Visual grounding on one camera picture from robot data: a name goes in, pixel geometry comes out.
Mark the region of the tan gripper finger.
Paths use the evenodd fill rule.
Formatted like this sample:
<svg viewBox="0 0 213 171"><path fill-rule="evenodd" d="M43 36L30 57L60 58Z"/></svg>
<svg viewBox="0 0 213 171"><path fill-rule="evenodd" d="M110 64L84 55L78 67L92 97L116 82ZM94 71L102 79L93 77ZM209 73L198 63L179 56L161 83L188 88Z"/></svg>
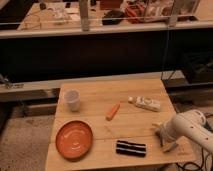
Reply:
<svg viewBox="0 0 213 171"><path fill-rule="evenodd" d="M163 152L169 152L175 149L177 146L178 144L176 142L171 142L171 143L165 142L162 146L162 150Z"/></svg>
<svg viewBox="0 0 213 171"><path fill-rule="evenodd" d="M162 124L158 124L158 123L153 123L152 124L152 129L153 130L161 129L161 127L162 127Z"/></svg>

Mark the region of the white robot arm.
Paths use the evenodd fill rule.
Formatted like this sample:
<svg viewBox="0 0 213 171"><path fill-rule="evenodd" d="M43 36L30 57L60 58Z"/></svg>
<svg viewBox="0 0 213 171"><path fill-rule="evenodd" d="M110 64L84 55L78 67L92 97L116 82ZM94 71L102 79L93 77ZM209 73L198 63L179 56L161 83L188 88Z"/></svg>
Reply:
<svg viewBox="0 0 213 171"><path fill-rule="evenodd" d="M153 123L155 135L164 153L175 149L181 137L197 143L213 154L213 133L205 128L207 119L199 110L189 110L174 115L163 123Z"/></svg>

